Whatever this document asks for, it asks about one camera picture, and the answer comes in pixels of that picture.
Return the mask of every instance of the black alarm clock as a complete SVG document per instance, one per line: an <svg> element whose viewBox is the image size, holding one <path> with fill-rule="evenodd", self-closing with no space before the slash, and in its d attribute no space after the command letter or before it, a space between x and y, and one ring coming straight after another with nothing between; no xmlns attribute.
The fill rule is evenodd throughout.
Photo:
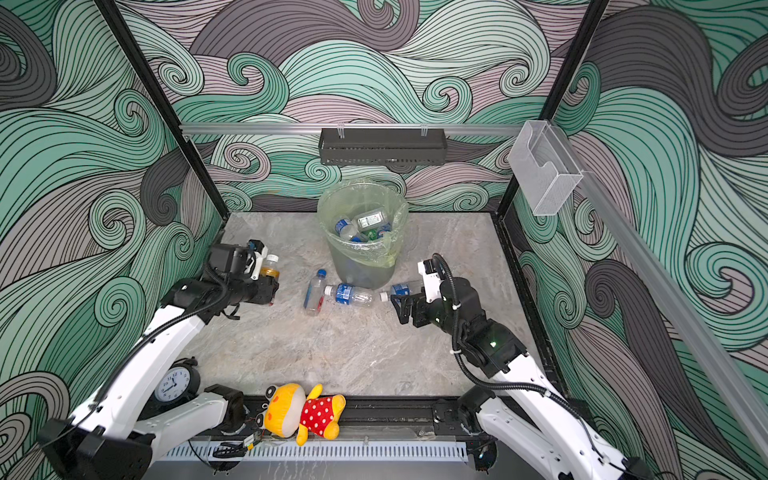
<svg viewBox="0 0 768 480"><path fill-rule="evenodd" d="M194 399L200 388L200 373L194 368L196 366L194 357L179 359L171 365L141 410L139 420L160 415Z"/></svg>

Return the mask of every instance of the wallpaper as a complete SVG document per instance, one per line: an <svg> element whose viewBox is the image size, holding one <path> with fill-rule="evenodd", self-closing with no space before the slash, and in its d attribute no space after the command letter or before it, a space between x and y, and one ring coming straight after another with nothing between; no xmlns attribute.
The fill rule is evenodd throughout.
<svg viewBox="0 0 768 480"><path fill-rule="evenodd" d="M634 5L641 0L624 0ZM118 0L188 122L521 124L537 118L588 0ZM315 210L371 177L412 210L495 210L509 137L450 139L441 167L327 167L319 137L199 135L231 210Z"/></svg>
<svg viewBox="0 0 768 480"><path fill-rule="evenodd" d="M768 401L768 2L608 12L555 118ZM579 190L508 219L573 395L659 478L768 468Z"/></svg>
<svg viewBox="0 0 768 480"><path fill-rule="evenodd" d="M130 349L221 219L92 0L0 2L0 475Z"/></svg>

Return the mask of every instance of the plush frog toy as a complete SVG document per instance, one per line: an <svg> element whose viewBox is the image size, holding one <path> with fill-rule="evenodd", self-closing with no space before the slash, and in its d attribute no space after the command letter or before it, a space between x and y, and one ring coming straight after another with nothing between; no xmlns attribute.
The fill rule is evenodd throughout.
<svg viewBox="0 0 768 480"><path fill-rule="evenodd" d="M270 404L257 417L257 424L284 439L299 429L299 446L304 445L310 432L333 440L339 436L339 415L346 399L343 395L320 398L321 393L322 385L316 385L308 396L304 396L304 389L297 383L271 386L266 390Z"/></svg>

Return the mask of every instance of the trash bin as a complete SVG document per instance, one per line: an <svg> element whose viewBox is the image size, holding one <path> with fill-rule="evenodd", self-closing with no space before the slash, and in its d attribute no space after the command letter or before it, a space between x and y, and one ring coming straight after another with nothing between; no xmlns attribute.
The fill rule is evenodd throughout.
<svg viewBox="0 0 768 480"><path fill-rule="evenodd" d="M380 207L392 224L392 231L383 238L356 243L342 240L336 234L339 219L351 219ZM331 250L333 265L344 283L377 289L389 282L395 272L408 220L405 198L372 180L344 181L321 196L317 216Z"/></svg>

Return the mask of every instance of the gray marble surface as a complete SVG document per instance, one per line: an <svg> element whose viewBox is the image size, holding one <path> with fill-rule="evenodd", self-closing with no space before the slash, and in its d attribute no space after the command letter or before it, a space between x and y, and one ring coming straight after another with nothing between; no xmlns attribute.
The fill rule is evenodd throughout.
<svg viewBox="0 0 768 480"><path fill-rule="evenodd" d="M438 252L469 279L492 319L504 323L538 361L531 331L487 214L410 214L408 236L392 282L419 277L416 263ZM355 308L328 301L303 312L306 285L319 268L339 277L315 214L234 214L223 243L262 240L280 256L280 289L272 306L243 303L238 321L222 316L183 352L200 361L202 386L221 383L246 394L267 386L317 383L348 395L461 395L472 384L449 353L449 335L429 325L400 325L390 303Z"/></svg>

